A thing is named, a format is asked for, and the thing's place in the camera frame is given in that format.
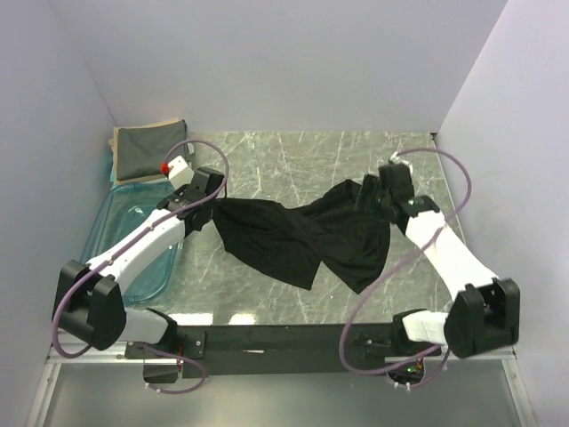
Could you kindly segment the black t-shirt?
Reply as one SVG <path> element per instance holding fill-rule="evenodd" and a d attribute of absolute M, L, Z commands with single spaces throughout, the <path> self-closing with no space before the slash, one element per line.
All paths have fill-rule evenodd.
<path fill-rule="evenodd" d="M 213 214 L 226 252 L 258 272 L 309 290 L 325 265 L 355 294 L 383 271 L 390 226 L 355 211 L 361 186 L 345 180 L 308 205 L 223 198 Z"/>

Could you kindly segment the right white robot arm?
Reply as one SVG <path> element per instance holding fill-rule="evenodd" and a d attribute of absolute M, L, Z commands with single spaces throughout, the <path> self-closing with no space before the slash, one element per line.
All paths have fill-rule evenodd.
<path fill-rule="evenodd" d="M 355 208 L 396 225 L 422 249 L 452 298 L 447 313 L 418 309 L 396 315 L 390 333 L 394 351 L 409 355 L 431 343 L 465 359 L 517 343 L 518 285 L 486 268 L 447 225 L 439 206 L 415 194 L 407 165 L 389 164 L 367 174 Z"/>

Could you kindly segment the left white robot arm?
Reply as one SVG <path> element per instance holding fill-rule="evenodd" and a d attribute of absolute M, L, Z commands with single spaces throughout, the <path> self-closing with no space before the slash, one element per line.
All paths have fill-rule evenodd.
<path fill-rule="evenodd" d="M 135 231 L 88 263 L 68 262 L 60 271 L 52 330 L 64 330 L 89 348 L 105 350 L 118 341 L 144 342 L 159 358 L 180 346 L 178 325 L 156 310 L 127 309 L 123 294 L 169 247 L 212 219 L 227 178 L 207 167 L 161 200 Z"/>

